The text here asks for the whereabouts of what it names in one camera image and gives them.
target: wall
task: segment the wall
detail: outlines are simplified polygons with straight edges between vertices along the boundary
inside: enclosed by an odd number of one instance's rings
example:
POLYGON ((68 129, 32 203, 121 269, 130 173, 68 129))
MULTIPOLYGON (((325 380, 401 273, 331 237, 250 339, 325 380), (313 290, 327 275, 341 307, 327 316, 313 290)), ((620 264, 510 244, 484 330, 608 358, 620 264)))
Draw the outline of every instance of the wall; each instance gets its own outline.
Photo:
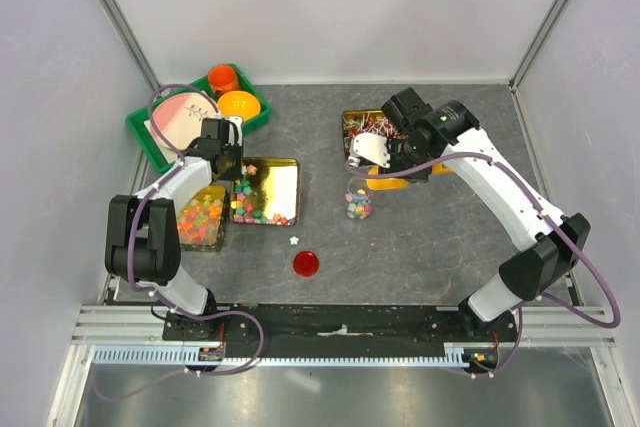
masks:
POLYGON ((148 90, 98 0, 0 0, 0 424, 43 425, 148 90))
MULTIPOLYGON (((557 203, 592 224, 586 252, 617 295, 615 331, 640 394, 640 0, 571 0, 520 90, 557 203)), ((603 301, 584 267, 587 300, 603 301)))
POLYGON ((552 0, 118 0, 163 82, 236 62, 259 83, 510 77, 552 0))

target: clear jar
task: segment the clear jar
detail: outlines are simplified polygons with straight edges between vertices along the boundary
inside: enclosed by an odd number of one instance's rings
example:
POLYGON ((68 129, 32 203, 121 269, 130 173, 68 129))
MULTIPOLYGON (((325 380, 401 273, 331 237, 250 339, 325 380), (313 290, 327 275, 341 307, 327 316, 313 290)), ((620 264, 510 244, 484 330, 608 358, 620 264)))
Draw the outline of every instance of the clear jar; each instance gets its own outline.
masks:
POLYGON ((346 213, 350 219, 366 219, 371 215, 371 189, 366 179, 351 177, 347 184, 346 213))

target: green tray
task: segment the green tray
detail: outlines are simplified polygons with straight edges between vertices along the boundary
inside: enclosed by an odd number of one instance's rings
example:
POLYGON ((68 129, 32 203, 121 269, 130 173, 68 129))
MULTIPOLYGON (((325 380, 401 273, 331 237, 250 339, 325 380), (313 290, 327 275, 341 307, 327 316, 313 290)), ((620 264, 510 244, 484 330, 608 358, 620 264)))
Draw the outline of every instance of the green tray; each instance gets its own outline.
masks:
MULTIPOLYGON (((247 79, 247 77, 242 73, 238 66, 234 64, 229 65, 231 65, 236 71, 236 74, 238 74, 238 80, 240 81, 240 90, 244 90, 245 92, 249 92, 250 94, 255 95, 260 101, 260 113, 254 118, 242 124, 242 133, 244 135, 247 135, 256 130, 258 127, 262 127, 263 125, 266 125, 267 122, 269 122, 269 115, 271 114, 271 104, 269 104, 269 102, 266 101, 266 99, 262 96, 258 89, 256 89, 253 84, 249 82, 249 79, 247 79)), ((203 90, 207 93, 207 95, 213 97, 213 92, 211 92, 209 81, 207 80, 206 75, 189 85, 192 85, 198 90, 203 90)), ((190 91, 186 89, 180 89, 172 92, 170 95, 161 97, 153 104, 153 110, 155 110, 158 105, 160 105, 169 97, 176 94, 181 94, 183 92, 190 91)), ((164 158, 164 155, 162 155, 162 152, 151 137, 151 134, 144 126, 144 123, 147 120, 149 120, 149 115, 147 113, 147 107, 145 106, 142 109, 137 110, 133 114, 128 115, 126 122, 131 130, 133 130, 133 134, 136 136, 136 139, 138 139, 138 142, 140 142, 142 150, 147 155, 147 158, 149 159, 149 162, 151 163, 155 171, 163 174, 167 170, 169 170, 169 168, 171 168, 173 162, 167 162, 167 159, 164 158)))

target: plastic container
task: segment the plastic container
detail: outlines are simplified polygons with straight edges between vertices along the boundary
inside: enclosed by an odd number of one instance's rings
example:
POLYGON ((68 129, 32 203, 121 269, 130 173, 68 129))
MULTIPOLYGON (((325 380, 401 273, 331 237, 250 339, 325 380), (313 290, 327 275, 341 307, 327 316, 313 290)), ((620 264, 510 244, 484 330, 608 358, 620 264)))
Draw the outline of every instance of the plastic container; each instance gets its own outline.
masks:
POLYGON ((364 220, 371 215, 371 189, 365 179, 351 177, 344 197, 347 201, 347 217, 364 220))
MULTIPOLYGON (((240 89, 255 95, 260 101, 260 113, 255 117, 253 117, 252 119, 245 122, 242 126, 242 133, 244 135, 247 135, 253 132, 254 130, 256 130, 258 127, 262 127, 263 125, 266 125, 267 122, 269 122, 269 115, 271 114, 271 104, 269 104, 269 102, 266 101, 266 99, 262 96, 262 94, 258 91, 258 89, 256 89, 253 86, 253 84, 249 82, 249 80, 245 77, 245 75, 236 65, 234 64, 229 64, 229 65, 231 65, 235 69, 236 73, 238 74, 238 80, 240 81, 240 89)), ((198 79, 195 82, 191 83, 190 85, 192 85, 198 90, 204 91, 209 96, 213 96, 213 92, 211 92, 211 87, 209 86, 209 81, 207 80, 206 75, 201 79, 198 79)), ((179 90, 176 90, 175 92, 172 92, 170 96, 180 94, 182 92, 190 92, 190 91, 186 89, 179 89, 179 90)), ((168 97, 169 96, 164 96, 164 97, 161 97, 159 100, 157 100, 153 104, 153 109, 155 110, 156 107, 158 107, 158 105, 160 105, 168 97)), ((163 174, 169 170, 171 165, 173 165, 173 162, 167 162, 167 159, 165 159, 164 155, 162 155, 162 152, 160 151, 155 141, 151 137, 149 130, 144 125, 144 123, 147 120, 149 120, 149 115, 147 114, 147 107, 144 106, 142 109, 127 116, 126 122, 127 122, 127 125, 133 131, 133 134, 136 136, 136 139, 138 139, 138 142, 140 142, 140 145, 142 146, 142 150, 147 156, 147 158, 149 159, 151 166, 154 168, 156 172, 163 174)))

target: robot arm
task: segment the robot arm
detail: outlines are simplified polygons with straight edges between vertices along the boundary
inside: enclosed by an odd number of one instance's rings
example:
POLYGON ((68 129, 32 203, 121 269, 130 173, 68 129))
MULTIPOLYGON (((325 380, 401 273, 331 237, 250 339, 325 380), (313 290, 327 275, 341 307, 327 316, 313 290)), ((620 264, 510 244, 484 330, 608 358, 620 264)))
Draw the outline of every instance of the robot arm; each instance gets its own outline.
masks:
POLYGON ((127 279, 129 234, 136 236, 133 250, 135 281, 152 287, 173 305, 194 314, 213 314, 213 293, 193 280, 180 265, 180 240, 176 213, 200 190, 217 180, 242 177, 242 118, 204 119, 201 136, 194 140, 184 163, 175 165, 153 185, 132 196, 118 195, 109 204, 105 265, 109 273, 127 279), (133 226, 140 201, 141 221, 133 226))
MULTIPOLYGON (((392 97, 382 110, 404 140, 387 141, 375 134, 360 134, 352 142, 351 164, 365 158, 381 166, 382 172, 393 173, 449 154, 471 152, 492 159, 487 162, 464 157, 445 162, 487 204, 519 250, 500 266, 498 274, 460 304, 469 330, 486 326, 523 300, 535 299, 573 268, 577 259, 571 250, 503 168, 513 172, 541 204, 544 214, 580 248, 590 230, 587 220, 580 214, 566 217, 536 192, 500 155, 464 105, 451 101, 434 110, 409 88, 392 97)), ((429 168, 407 178, 427 181, 430 173, 429 168)))

